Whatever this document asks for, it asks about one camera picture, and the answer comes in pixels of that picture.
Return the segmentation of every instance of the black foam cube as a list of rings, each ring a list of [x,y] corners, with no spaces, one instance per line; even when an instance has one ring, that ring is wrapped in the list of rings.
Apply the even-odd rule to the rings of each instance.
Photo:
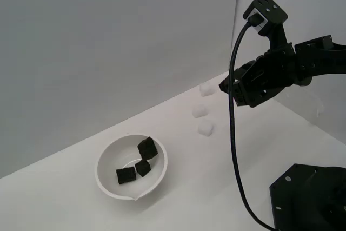
[[[123,168],[117,170],[118,183],[124,184],[136,180],[135,167]]]
[[[142,159],[145,161],[154,158],[158,154],[154,141],[151,137],[148,137],[140,142],[138,145],[138,150]]]
[[[135,164],[136,171],[140,176],[144,177],[146,174],[151,171],[150,164],[147,161],[141,160]]]

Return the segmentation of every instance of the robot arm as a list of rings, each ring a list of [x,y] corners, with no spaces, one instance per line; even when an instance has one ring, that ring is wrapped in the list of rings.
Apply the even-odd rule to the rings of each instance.
[[[287,14],[273,0],[254,0],[243,17],[258,13],[264,22],[255,29],[270,41],[270,50],[234,71],[233,97],[238,106],[255,107],[292,84],[306,86],[312,77],[346,74],[346,46],[324,36],[295,45],[287,43]],[[228,77],[219,85],[228,92]]]

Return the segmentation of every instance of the white table surface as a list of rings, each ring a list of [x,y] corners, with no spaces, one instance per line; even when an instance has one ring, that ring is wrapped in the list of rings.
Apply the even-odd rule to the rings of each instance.
[[[214,85],[224,78],[210,82]],[[194,104],[214,133],[197,133]],[[263,230],[245,211],[231,165],[228,101],[193,88],[0,179],[0,230]],[[97,187],[100,151],[130,132],[157,137],[168,153],[162,183],[138,201]],[[238,160],[255,213],[272,225],[269,186],[294,163],[346,167],[346,146],[279,103],[236,108]]]

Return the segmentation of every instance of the white wall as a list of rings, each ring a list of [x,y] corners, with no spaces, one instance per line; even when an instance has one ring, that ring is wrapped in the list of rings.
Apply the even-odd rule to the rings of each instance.
[[[244,25],[242,14],[252,0],[238,0],[235,37]],[[293,44],[331,34],[346,44],[345,0],[275,0],[288,14],[284,23],[288,42]],[[237,65],[255,59],[269,48],[269,41],[253,29],[239,50]],[[346,143],[346,75],[315,77],[306,88],[292,86],[276,97],[288,108]]]
[[[227,68],[236,0],[0,0],[0,177]]]

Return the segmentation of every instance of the bowl rim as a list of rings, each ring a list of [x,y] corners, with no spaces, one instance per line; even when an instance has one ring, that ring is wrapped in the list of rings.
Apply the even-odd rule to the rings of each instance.
[[[159,146],[160,148],[162,149],[162,152],[163,152],[163,161],[164,161],[164,165],[163,165],[163,170],[161,172],[161,175],[160,177],[158,178],[158,180],[149,188],[147,189],[146,191],[144,191],[141,195],[139,195],[137,198],[133,198],[133,197],[129,197],[129,196],[120,196],[120,195],[117,195],[117,194],[114,194],[112,192],[110,192],[109,190],[107,190],[101,183],[101,181],[99,180],[99,177],[98,177],[98,163],[103,155],[103,153],[106,151],[106,149],[111,146],[113,143],[115,143],[116,141],[118,141],[119,139],[121,138],[124,138],[124,137],[127,137],[127,136],[132,136],[132,135],[142,135],[142,136],[146,136],[146,137],[151,137]],[[98,185],[98,187],[105,193],[107,194],[108,196],[110,197],[113,197],[114,199],[119,199],[119,200],[138,200],[139,198],[145,196],[146,194],[150,193],[151,191],[153,191],[157,186],[158,184],[162,181],[165,173],[166,173],[166,170],[167,170],[167,163],[168,163],[168,160],[167,160],[167,152],[166,152],[166,149],[165,147],[161,144],[161,142],[151,136],[151,135],[148,135],[148,134],[144,134],[144,133],[127,133],[126,135],[122,135],[118,138],[116,138],[114,141],[112,141],[109,145],[107,145],[100,153],[97,161],[96,161],[96,164],[95,164],[95,170],[94,170],[94,174],[95,174],[95,179],[96,179],[96,183]]]

